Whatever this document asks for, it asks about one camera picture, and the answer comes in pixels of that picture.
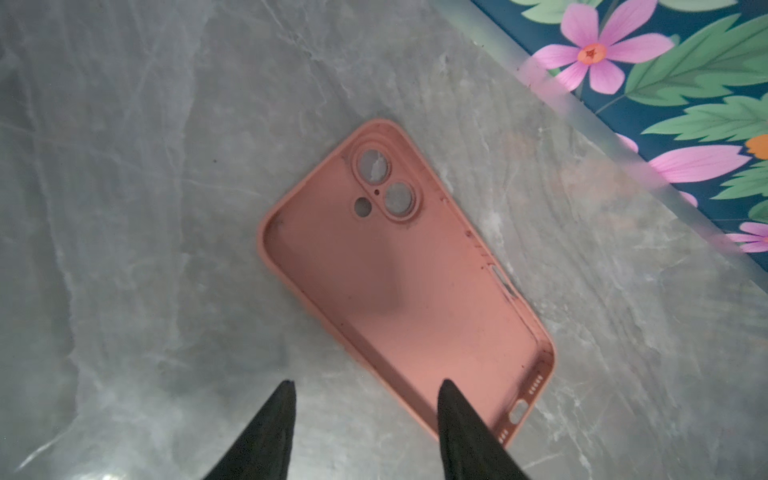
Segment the orange flower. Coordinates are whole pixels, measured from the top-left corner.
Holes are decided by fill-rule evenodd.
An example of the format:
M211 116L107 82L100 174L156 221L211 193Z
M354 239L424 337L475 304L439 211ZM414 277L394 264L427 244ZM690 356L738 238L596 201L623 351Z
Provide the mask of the orange flower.
M768 160L768 134L750 138L746 142L749 152L760 160Z

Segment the pink phone case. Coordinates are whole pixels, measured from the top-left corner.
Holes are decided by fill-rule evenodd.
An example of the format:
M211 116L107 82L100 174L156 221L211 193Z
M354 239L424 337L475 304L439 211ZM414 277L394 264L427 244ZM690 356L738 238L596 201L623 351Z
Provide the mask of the pink phone case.
M365 123L299 182L264 218L258 247L433 435L443 379L503 445L550 379L550 336L391 121Z

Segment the dark blue fabric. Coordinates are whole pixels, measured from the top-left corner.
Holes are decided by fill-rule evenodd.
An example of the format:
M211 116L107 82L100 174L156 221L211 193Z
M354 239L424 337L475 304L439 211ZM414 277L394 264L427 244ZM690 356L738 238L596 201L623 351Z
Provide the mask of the dark blue fabric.
M546 45L572 45L561 33L560 25L532 22L524 17L522 12L529 9L530 5L517 5L510 0L473 0L473 2L530 54L535 53ZM606 15L610 4L609 0L605 0L597 7L601 20ZM684 41L692 34L720 18L740 14L740 18L733 25L735 27L752 18L765 15L766 12L768 12L768 2L765 1L741 2L728 8L696 13L676 12L658 5L650 21L638 30L635 30L630 37L644 33L660 33L668 37L679 35L680 41ZM616 65L627 75L629 75L633 67L632 64L627 63L616 63ZM745 87L727 88L734 95L760 98L768 91L768 84L762 83ZM598 111L612 99L620 97L622 91L623 88L614 95L606 95L585 87L581 92L581 100L592 111ZM697 104L719 103L722 102L722 97L689 98L688 100L689 104L686 105L657 107L637 103L629 98L622 98L599 112L598 116L611 129L634 140L640 148L640 156L649 161L667 151L705 144L698 140L677 141L674 140L674 135L641 134L643 130L659 121L682 115L684 108ZM714 143L744 145L744 141L729 142L721 140ZM741 151L741 154L747 154L746 148ZM750 165L758 161L760 160L751 160L743 167L722 177L690 184L675 184L675 187L681 191L693 194L699 201L699 209L723 231L726 233L742 233L739 230L739 225L744 221L752 221L747 219L749 209L758 202L765 200L765 198L756 195L733 200L711 200L711 197L722 191L723 187L721 187L721 184L731 178L734 173L746 170ZM762 268L768 270L768 252L752 253L751 256Z

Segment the marble floor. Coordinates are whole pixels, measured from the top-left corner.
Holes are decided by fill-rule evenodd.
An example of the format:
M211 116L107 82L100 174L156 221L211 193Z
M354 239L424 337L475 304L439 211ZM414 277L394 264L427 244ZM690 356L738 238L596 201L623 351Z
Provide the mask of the marble floor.
M196 480L291 378L291 478L441 478L254 243L385 117L554 337L510 448L531 478L765 478L768 294L426 0L4 0L0 22L0 477Z

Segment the flower center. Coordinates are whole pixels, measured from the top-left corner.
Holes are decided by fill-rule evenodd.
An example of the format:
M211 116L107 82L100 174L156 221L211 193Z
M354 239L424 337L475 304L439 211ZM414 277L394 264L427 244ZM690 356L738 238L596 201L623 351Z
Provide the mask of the flower center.
M584 65L592 65L605 58L607 52L608 49L605 48L604 45L593 43L592 45L587 45L578 52L578 60Z
M746 141L748 151L760 160L768 160L768 134L758 135Z

